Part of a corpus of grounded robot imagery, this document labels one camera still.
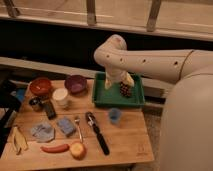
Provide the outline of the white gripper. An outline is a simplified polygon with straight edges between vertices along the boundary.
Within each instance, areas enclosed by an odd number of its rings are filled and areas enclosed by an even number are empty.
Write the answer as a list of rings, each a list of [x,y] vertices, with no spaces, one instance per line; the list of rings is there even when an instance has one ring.
[[[109,89],[112,86],[112,83],[118,83],[122,81],[125,85],[128,85],[130,87],[134,86],[133,78],[125,70],[116,69],[114,67],[107,67],[105,71],[105,89]]]

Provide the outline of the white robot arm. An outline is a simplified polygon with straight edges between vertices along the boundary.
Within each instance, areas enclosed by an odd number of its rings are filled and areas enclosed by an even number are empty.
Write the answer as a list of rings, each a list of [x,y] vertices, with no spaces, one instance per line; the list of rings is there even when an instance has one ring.
[[[131,72],[174,85],[161,119],[159,171],[213,171],[213,51],[129,51],[112,35],[94,59],[107,86],[131,84]]]

